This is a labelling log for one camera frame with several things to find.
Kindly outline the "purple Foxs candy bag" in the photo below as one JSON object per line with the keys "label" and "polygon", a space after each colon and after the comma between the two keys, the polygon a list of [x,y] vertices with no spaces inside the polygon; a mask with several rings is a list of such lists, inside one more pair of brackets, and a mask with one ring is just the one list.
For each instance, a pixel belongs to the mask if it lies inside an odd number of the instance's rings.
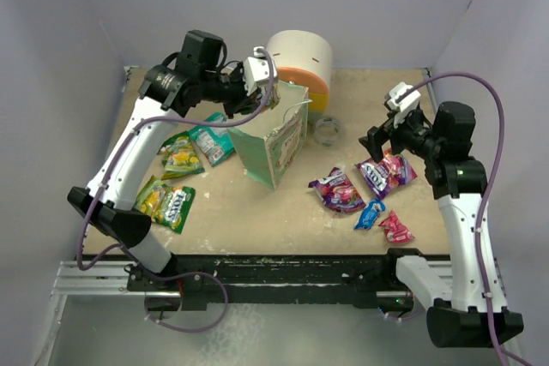
{"label": "purple Foxs candy bag", "polygon": [[373,158],[355,164],[374,197],[382,201],[391,191],[411,183],[417,173],[408,160],[391,149],[383,152],[383,158],[376,162]]}

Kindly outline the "green Fresh paper bag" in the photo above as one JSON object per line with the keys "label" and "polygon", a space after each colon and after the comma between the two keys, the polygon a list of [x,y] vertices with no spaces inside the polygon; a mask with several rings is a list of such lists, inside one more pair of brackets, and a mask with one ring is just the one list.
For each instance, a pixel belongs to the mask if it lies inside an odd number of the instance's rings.
{"label": "green Fresh paper bag", "polygon": [[305,143],[308,123],[308,88],[281,81],[279,104],[228,134],[246,175],[270,189],[282,177]]}

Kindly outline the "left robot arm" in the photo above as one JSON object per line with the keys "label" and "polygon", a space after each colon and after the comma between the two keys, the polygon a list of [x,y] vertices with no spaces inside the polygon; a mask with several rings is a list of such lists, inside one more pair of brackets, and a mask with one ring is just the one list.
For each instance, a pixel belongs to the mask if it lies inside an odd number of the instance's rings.
{"label": "left robot arm", "polygon": [[224,72],[228,56],[219,36],[191,30],[179,51],[168,55],[144,76],[130,120],[105,163],[84,187],[72,187],[69,204],[82,216],[83,228],[93,226],[116,240],[116,248],[147,271],[147,282],[166,291],[176,282],[177,258],[151,232],[150,216],[135,209],[135,199],[160,144],[181,123],[197,126],[187,117],[203,101],[223,106],[227,128],[251,121],[276,104],[278,75],[263,46]]}

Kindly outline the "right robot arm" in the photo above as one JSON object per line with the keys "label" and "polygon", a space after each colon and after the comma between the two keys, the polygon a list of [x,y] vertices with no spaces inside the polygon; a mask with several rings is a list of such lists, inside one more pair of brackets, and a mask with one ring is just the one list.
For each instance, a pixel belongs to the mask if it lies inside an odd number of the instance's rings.
{"label": "right robot arm", "polygon": [[444,102],[429,123],[419,104],[387,103],[387,120],[360,143],[374,160],[383,144],[407,150],[425,163],[425,177],[443,216],[449,241],[447,284],[418,252],[398,252],[381,271],[391,290],[407,286],[426,310],[431,342],[438,348],[498,348],[523,331],[522,315],[508,308],[496,269],[486,200],[486,168],[470,155],[474,110]]}

